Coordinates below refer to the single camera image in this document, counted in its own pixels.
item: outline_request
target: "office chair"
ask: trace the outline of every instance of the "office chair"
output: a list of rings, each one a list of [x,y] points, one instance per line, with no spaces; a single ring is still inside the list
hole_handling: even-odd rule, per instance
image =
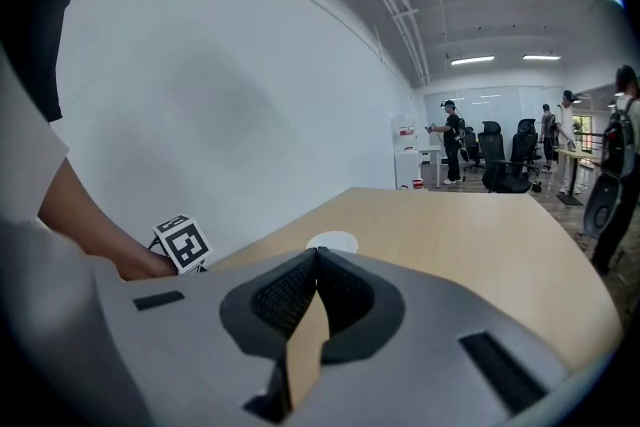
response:
[[[480,153],[480,145],[478,144],[478,140],[476,139],[476,134],[473,131],[473,127],[467,127],[464,136],[464,144],[467,147],[467,153],[469,154],[469,160],[472,161],[471,164],[465,166],[465,169],[485,169],[485,165],[480,163],[480,159],[483,158],[483,155]]]
[[[534,161],[540,158],[539,155],[536,155],[538,133],[536,132],[535,122],[535,119],[523,119],[518,123],[518,131],[513,136],[512,162],[524,162],[525,164],[533,165]],[[521,172],[522,168],[514,167],[514,175],[520,176]]]
[[[482,183],[489,192],[509,194],[527,192],[531,188],[529,178],[523,174],[515,175],[513,170],[517,167],[526,167],[537,171],[537,168],[524,162],[505,160],[500,124],[495,121],[483,121],[482,123],[484,131],[478,134],[478,139],[487,166],[487,170],[482,175]]]

